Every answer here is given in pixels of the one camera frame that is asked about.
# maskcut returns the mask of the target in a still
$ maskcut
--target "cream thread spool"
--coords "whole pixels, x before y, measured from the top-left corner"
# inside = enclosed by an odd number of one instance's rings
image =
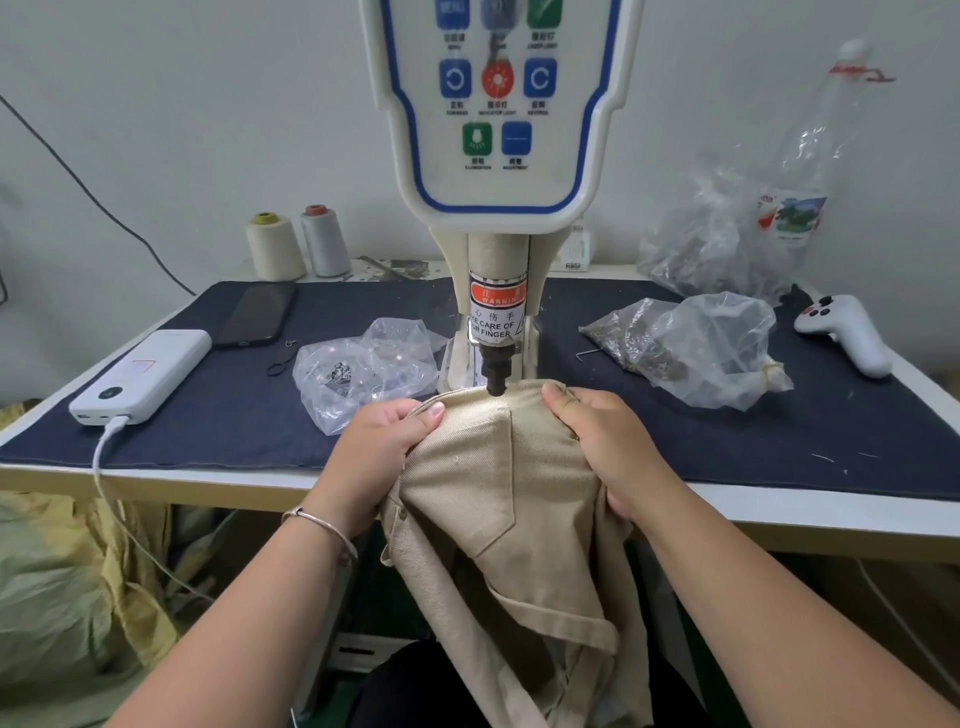
[[[311,205],[300,216],[303,239],[313,274],[322,278],[350,272],[350,256],[337,213],[326,205]]]
[[[297,234],[289,218],[260,212],[247,223],[253,269],[261,280],[296,280],[306,275]]]

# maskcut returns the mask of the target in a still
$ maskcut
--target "dark blue table mat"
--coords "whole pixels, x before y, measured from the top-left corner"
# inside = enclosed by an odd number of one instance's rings
[[[216,334],[246,286],[214,285],[166,328]],[[799,290],[777,309],[770,342],[796,389],[745,413],[688,407],[602,353],[576,358],[593,348],[577,327],[646,296],[677,300],[648,282],[549,279],[540,375],[619,394],[683,478],[960,499],[960,438],[895,379],[867,379],[826,337],[796,334],[793,320],[810,303]],[[282,338],[358,336],[380,316],[423,319],[452,335],[455,312],[449,279],[305,283]],[[311,422],[290,374],[264,374],[281,347],[211,352],[149,422],[117,436],[106,467],[321,467],[336,438]],[[76,424],[66,409],[72,399],[0,448],[0,461],[88,466],[101,430]]]
[[[576,291],[557,285],[568,282]],[[547,283],[541,374],[614,390],[685,480],[960,500],[960,436],[899,380],[869,379],[829,337],[796,333],[811,303],[800,289],[776,309],[769,347],[794,389],[739,412],[689,407],[603,353],[577,360],[594,348],[577,327],[647,296],[679,297],[649,282]]]

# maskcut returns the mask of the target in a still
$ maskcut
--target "smartphone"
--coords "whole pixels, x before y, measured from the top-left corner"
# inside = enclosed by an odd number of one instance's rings
[[[297,284],[293,282],[252,283],[217,334],[213,346],[233,349],[272,344],[279,337],[296,297]]]

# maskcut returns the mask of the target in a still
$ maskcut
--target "jacket pocket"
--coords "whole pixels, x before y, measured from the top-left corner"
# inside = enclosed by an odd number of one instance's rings
[[[512,436],[505,404],[490,398],[471,407],[449,406],[400,477],[402,503],[471,559],[514,525]]]

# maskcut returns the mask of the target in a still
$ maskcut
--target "white table edge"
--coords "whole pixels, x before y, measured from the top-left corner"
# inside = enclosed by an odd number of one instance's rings
[[[559,278],[582,276],[582,274],[580,276],[557,274]],[[636,273],[634,266],[629,265],[594,266],[588,277],[621,280],[642,279]],[[801,283],[801,286],[814,299],[820,297],[821,294],[812,286],[804,283]],[[153,327],[143,331],[116,352],[62,386],[56,393],[38,404],[19,420],[0,430],[0,445],[33,425],[60,400],[93,379],[112,359],[143,339],[151,331],[162,326],[177,313],[178,311],[175,311],[170,316],[158,321]],[[960,402],[901,356],[895,352],[893,352],[893,356],[894,376],[911,389],[948,425],[960,433]],[[29,469],[38,473],[90,473],[89,469],[84,468],[0,463],[0,470],[3,469]],[[195,468],[182,470],[111,469],[108,472],[111,475],[128,478],[194,481],[238,487],[277,487],[306,491],[313,485],[319,471],[293,469],[236,471]],[[690,485],[726,518],[735,522],[960,538],[960,502],[956,501],[716,483],[690,483]]]

